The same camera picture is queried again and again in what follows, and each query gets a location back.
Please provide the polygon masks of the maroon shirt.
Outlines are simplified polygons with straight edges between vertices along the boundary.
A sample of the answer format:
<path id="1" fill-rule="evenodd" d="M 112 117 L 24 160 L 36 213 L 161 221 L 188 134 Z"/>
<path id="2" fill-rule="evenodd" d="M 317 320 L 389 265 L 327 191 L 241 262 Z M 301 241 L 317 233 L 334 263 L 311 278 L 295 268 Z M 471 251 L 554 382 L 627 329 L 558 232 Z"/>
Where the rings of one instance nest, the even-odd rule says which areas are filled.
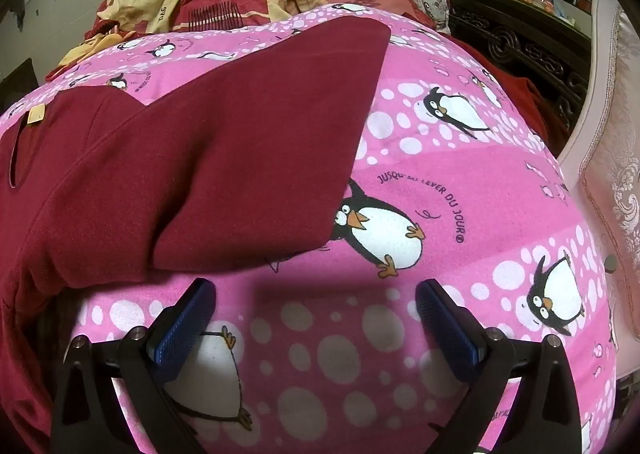
<path id="1" fill-rule="evenodd" d="M 60 92 L 1 139 L 1 406 L 46 452 L 52 400 L 25 327 L 64 289 L 218 273 L 329 240 L 390 28 L 346 16 L 151 103 Z"/>

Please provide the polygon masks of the dark wooden side table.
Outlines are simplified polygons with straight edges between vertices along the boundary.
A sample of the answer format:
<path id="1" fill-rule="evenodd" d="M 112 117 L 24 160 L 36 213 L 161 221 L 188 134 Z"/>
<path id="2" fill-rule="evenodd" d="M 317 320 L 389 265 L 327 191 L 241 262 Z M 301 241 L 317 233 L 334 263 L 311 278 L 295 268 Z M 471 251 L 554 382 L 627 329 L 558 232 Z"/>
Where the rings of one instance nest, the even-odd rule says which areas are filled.
<path id="1" fill-rule="evenodd" d="M 27 58 L 0 83 L 0 109 L 4 113 L 12 104 L 39 87 L 32 59 Z"/>

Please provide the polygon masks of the dark carved wooden headboard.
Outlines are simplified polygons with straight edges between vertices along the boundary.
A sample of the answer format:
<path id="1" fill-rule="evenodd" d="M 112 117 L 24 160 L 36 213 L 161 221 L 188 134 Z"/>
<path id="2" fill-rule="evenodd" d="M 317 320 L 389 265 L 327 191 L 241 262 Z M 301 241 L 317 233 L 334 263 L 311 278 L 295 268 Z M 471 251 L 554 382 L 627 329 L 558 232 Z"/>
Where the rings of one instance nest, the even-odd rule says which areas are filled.
<path id="1" fill-rule="evenodd" d="M 449 0 L 451 35 L 500 70 L 531 81 L 567 131 L 586 99 L 588 36 L 522 0 Z"/>

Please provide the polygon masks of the pink penguin blanket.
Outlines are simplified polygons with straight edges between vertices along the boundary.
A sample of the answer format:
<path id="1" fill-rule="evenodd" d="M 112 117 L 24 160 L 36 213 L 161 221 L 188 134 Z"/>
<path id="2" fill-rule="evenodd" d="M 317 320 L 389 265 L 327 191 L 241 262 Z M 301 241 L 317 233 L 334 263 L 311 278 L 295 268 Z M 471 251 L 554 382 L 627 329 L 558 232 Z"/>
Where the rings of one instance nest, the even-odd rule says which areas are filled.
<path id="1" fill-rule="evenodd" d="M 416 312 L 416 285 L 506 337 L 560 338 L 582 450 L 610 429 L 615 353 L 602 261 L 544 141 L 483 66 L 416 22 L 355 4 L 230 32 L 151 35 L 102 50 L 14 104 L 3 134 L 60 92 L 113 86 L 151 103 L 212 70 L 336 18 L 387 24 L 390 42 L 329 240 L 218 273 L 64 289 L 24 330 L 51 397 L 70 336 L 148 326 L 197 277 L 213 318 L 166 389 L 209 453 L 421 453 L 461 400 Z"/>

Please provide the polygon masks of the pink embroidered cushion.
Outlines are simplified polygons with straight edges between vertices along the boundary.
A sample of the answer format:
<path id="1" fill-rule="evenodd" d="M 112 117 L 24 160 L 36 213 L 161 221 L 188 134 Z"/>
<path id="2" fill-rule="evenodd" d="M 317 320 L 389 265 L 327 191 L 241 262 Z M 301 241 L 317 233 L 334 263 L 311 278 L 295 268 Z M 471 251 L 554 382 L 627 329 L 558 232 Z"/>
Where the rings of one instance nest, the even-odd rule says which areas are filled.
<path id="1" fill-rule="evenodd" d="M 639 35 L 618 0 L 593 0 L 586 100 L 559 157 L 605 281 L 617 376 L 639 370 Z"/>

